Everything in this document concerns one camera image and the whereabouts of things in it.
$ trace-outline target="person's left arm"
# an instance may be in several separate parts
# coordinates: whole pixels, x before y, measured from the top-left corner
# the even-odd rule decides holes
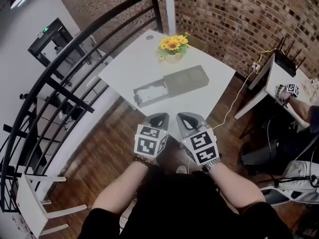
[[[92,209],[100,208],[121,215],[132,201],[148,169],[146,165],[134,161],[123,174],[99,194]]]

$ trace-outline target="brown bracelet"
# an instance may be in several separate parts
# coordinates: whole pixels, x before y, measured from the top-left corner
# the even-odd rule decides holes
[[[150,163],[150,161],[147,158],[141,158],[141,157],[138,157],[138,156],[135,156],[133,158],[133,161],[140,162],[140,163],[142,163],[143,165],[145,165],[147,167],[151,167],[153,165],[152,163]]]

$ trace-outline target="yellow cable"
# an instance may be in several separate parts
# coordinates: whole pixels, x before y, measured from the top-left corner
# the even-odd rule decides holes
[[[277,49],[277,48],[273,48],[273,49],[271,49],[271,50],[263,50],[263,51],[261,51],[261,52],[260,52],[260,57],[259,57],[259,59],[258,59],[257,62],[254,62],[254,65],[260,63],[260,61],[262,60],[262,54],[273,52],[273,51],[276,50],[276,49]]]

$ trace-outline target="wristwatch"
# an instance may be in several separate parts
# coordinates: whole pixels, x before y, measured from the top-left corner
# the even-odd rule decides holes
[[[210,169],[212,169],[216,164],[221,162],[220,157],[213,159],[212,161],[208,162],[206,165],[202,167],[204,172],[208,172]]]

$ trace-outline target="shoe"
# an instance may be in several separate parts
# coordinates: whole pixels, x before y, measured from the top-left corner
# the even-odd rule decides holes
[[[178,169],[176,170],[176,173],[184,173],[184,174],[187,174],[187,168],[186,168],[186,166],[180,165],[180,166],[178,167]]]

